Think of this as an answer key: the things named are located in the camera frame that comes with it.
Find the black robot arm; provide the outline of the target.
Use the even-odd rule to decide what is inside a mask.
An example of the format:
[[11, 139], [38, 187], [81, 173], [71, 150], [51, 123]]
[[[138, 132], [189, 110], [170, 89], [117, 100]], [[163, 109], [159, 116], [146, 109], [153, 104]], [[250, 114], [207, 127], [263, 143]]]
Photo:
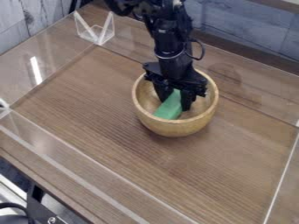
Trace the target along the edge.
[[105, 0], [121, 17], [134, 14], [145, 22], [154, 39], [158, 61], [146, 62], [145, 78], [154, 83], [162, 102], [175, 89], [181, 91], [182, 110], [189, 111], [197, 97], [206, 96], [209, 81], [195, 70], [193, 62], [206, 54], [203, 43], [193, 38], [193, 19], [186, 0]]

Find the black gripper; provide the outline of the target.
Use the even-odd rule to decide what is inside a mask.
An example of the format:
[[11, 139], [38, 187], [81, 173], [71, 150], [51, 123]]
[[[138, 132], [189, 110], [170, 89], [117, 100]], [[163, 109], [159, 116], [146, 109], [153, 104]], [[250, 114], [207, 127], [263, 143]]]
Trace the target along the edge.
[[154, 89], [161, 102], [165, 102], [174, 92], [182, 90], [182, 110], [189, 111], [197, 100], [197, 95], [205, 97], [209, 80], [193, 67], [187, 56], [179, 59], [159, 59], [143, 64], [145, 78], [154, 83]]

